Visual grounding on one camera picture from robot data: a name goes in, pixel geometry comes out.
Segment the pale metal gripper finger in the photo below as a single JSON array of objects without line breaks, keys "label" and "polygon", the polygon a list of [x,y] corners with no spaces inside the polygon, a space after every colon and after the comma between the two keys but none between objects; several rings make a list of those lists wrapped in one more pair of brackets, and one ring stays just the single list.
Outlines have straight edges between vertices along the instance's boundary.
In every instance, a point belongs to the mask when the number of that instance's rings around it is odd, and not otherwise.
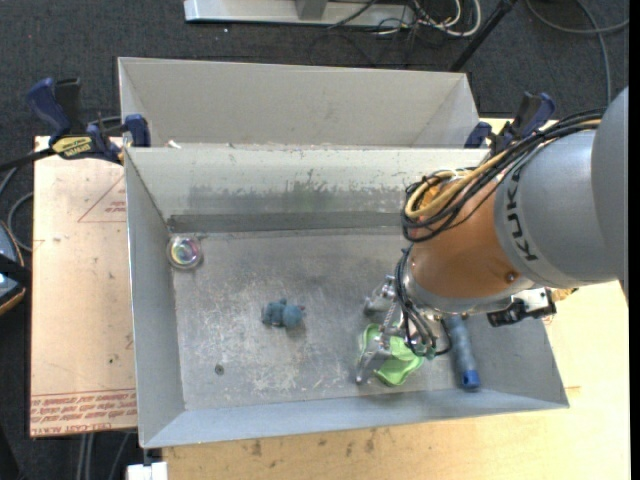
[{"label": "pale metal gripper finger", "polygon": [[384,280],[365,298],[363,313],[374,316],[388,312],[396,300],[396,279],[386,275]]},{"label": "pale metal gripper finger", "polygon": [[365,384],[391,357],[390,346],[379,334],[364,341],[355,374],[357,384]]}]

